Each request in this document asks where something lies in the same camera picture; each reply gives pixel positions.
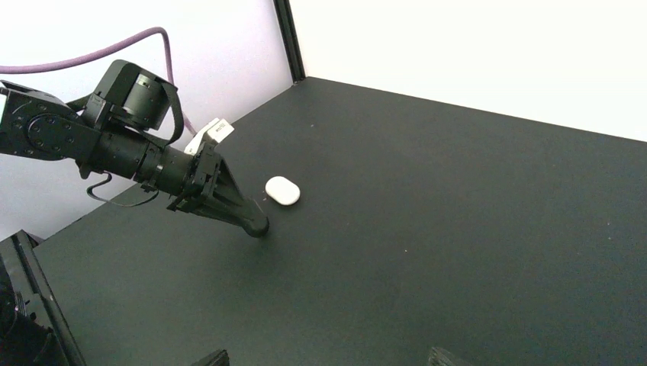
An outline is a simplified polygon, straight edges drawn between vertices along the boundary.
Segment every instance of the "wire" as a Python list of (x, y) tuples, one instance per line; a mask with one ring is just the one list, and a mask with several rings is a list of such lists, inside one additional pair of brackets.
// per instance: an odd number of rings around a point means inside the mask
[(157, 195), (159, 194), (159, 191), (155, 190), (154, 195), (148, 197), (147, 199), (145, 199), (145, 200), (143, 200), (141, 202), (136, 202), (135, 204), (119, 204), (119, 203), (111, 201), (111, 200), (106, 200), (105, 198), (101, 198), (101, 197), (96, 196), (95, 193), (93, 192), (93, 190), (95, 188), (101, 187), (102, 185), (106, 185), (112, 180), (112, 174), (110, 174), (108, 172), (106, 172), (105, 174), (108, 175), (108, 177), (106, 179), (104, 179), (103, 181), (100, 181), (96, 185), (89, 186), (88, 189), (85, 190), (85, 192), (88, 194), (88, 196), (90, 196), (90, 198), (93, 198), (93, 199), (95, 199), (97, 201), (105, 202), (106, 204), (113, 204), (113, 205), (119, 206), (119, 207), (137, 207), (137, 206), (140, 206), (142, 204), (147, 204), (147, 203), (151, 202), (152, 200), (157, 198)]
[[(102, 50), (95, 51), (93, 53), (88, 53), (84, 56), (75, 57), (73, 59), (66, 59), (63, 61), (58, 61), (55, 63), (43, 63), (40, 65), (29, 65), (29, 66), (0, 66), (0, 74), (37, 74), (40, 72), (50, 72), (68, 69), (70, 67), (75, 67), (83, 65), (85, 63), (90, 63), (98, 59), (102, 59), (106, 56), (110, 56), (113, 53), (123, 50), (124, 48), (130, 47), (133, 44), (153, 36), (154, 34), (161, 34), (162, 40), (164, 41), (164, 57), (166, 58), (166, 78), (171, 84), (175, 84), (173, 79), (173, 65), (171, 60), (171, 44), (169, 42), (169, 35), (166, 33), (166, 30), (162, 27), (152, 27), (146, 29), (138, 34), (128, 37), (121, 42), (117, 42), (112, 46), (105, 47)], [(196, 131), (191, 121), (188, 120), (185, 114), (182, 114), (184, 119), (184, 125), (188, 131), (195, 135)]]

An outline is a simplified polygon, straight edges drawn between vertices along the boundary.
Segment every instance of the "black frame post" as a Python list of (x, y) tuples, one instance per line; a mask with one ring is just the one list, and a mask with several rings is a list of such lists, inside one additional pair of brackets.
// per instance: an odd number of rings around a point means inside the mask
[(305, 79), (305, 68), (301, 59), (299, 42), (297, 40), (297, 31), (295, 30), (295, 20), (292, 18), (292, 9), (289, 0), (274, 0), (276, 8), (276, 17), (278, 25), (281, 28), (285, 53), (288, 56), (288, 65), (292, 74), (293, 83), (301, 82)]

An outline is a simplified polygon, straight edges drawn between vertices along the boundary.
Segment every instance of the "black metal frame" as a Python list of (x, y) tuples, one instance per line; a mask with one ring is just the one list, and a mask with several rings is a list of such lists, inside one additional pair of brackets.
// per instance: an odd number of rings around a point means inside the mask
[[(57, 366), (85, 366), (85, 360), (32, 250), (37, 245), (37, 240), (31, 238), (25, 231), (20, 231), (1, 241), (0, 271), (2, 273), (0, 275), (8, 276), (11, 290), (17, 299), (16, 307), (19, 309), (17, 311), (24, 314), (31, 313), (31, 319), (38, 326), (50, 329), (52, 332), (53, 337), (42, 344), (40, 361), (43, 364)], [(16, 331), (20, 333), (16, 335), (19, 338), (16, 342), (34, 342), (30, 338), (33, 333), (28, 332), (27, 328), (21, 327), (20, 330), (24, 332)], [(2, 355), (0, 355), (0, 364), (4, 364)]]
[(281, 28), (281, 35), (283, 36), (285, 53), (288, 56), (288, 65), (290, 66), (292, 81), (297, 84), (303, 81), (306, 75), (303, 60), (301, 59), (297, 31), (295, 30), (295, 20), (292, 17), (292, 9), (290, 8), (290, 0), (274, 0), (274, 6), (276, 8), (278, 25)]

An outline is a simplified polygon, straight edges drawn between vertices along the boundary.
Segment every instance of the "white label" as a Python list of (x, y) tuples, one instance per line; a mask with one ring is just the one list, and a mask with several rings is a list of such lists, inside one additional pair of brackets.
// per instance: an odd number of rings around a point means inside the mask
[(233, 127), (226, 120), (219, 120), (212, 128), (207, 131), (207, 135), (210, 138), (216, 140), (217, 143), (221, 143), (225, 137), (229, 136), (233, 132)]
[(5, 104), (7, 104), (7, 96), (0, 94), (0, 124), (2, 124), (2, 116), (5, 115)]

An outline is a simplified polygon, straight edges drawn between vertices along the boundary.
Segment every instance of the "white sticker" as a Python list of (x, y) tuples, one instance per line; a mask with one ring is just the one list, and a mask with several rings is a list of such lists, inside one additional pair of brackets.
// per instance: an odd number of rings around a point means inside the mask
[(233, 132), (233, 127), (226, 120), (219, 120), (212, 128), (207, 131), (207, 135), (216, 140), (217, 143), (221, 143), (225, 137), (229, 136)]
[(207, 131), (209, 131), (210, 128), (215, 126), (217, 124), (219, 119), (215, 118), (213, 121), (209, 122), (207, 126), (202, 127), (198, 133), (193, 136), (193, 139), (191, 139), (191, 142), (188, 143), (186, 148), (184, 149), (185, 154), (189, 155), (195, 155), (195, 153), (198, 152), (198, 148), (200, 147), (200, 143), (202, 142), (202, 137), (204, 136)]
[(0, 124), (2, 124), (2, 116), (5, 115), (5, 104), (7, 103), (7, 96), (0, 94)]

